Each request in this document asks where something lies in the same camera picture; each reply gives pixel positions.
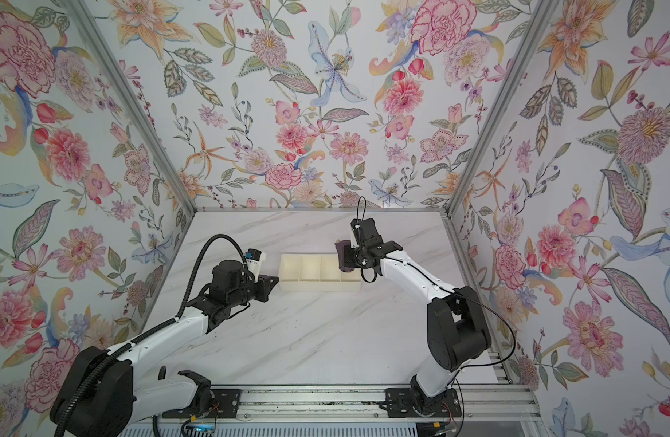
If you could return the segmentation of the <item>purple sock with beige toe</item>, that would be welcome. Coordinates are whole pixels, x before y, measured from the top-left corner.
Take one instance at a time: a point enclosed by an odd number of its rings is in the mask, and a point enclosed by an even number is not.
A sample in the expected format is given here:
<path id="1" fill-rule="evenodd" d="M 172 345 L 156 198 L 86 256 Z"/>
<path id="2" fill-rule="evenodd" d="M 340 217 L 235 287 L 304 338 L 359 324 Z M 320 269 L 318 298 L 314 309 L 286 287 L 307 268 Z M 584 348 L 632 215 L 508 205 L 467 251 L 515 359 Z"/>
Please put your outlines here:
<path id="1" fill-rule="evenodd" d="M 350 273 L 358 268 L 356 255 L 349 240 L 338 240 L 335 243 L 338 255 L 338 269 L 344 273 Z"/>

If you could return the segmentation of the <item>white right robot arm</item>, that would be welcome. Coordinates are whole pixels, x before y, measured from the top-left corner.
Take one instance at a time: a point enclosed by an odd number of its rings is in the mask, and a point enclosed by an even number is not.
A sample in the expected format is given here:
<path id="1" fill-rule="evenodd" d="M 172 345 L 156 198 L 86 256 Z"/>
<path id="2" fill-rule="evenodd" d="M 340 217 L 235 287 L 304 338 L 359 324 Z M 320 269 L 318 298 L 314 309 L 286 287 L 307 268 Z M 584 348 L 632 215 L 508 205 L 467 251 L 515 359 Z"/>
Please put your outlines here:
<path id="1" fill-rule="evenodd" d="M 440 397 L 462 368 L 491 347 L 491 334 L 477 292 L 455 288 L 414 261 L 395 241 L 385 241 L 373 218 L 350 223 L 350 241 L 342 249 L 342 269 L 371 269 L 420 298 L 426 309 L 426 339 L 431 357 L 411 380 L 422 400 Z"/>

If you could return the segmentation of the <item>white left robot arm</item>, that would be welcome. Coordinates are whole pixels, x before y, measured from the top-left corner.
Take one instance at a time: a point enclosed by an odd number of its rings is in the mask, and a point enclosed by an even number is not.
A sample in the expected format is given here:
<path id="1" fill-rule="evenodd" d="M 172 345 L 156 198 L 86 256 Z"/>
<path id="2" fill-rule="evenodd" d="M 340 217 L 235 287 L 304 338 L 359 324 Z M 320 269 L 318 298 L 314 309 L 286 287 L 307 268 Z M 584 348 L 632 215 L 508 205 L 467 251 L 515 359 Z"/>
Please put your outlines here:
<path id="1" fill-rule="evenodd" d="M 179 411 L 197 419 L 218 403 L 197 371 L 145 375 L 193 340 L 208 335 L 251 302 L 267 302 L 276 276 L 254 274 L 237 260 L 214 268 L 211 282 L 181 314 L 107 349 L 90 346 L 74 360 L 51 410 L 55 435 L 118 436 L 129 424 Z"/>

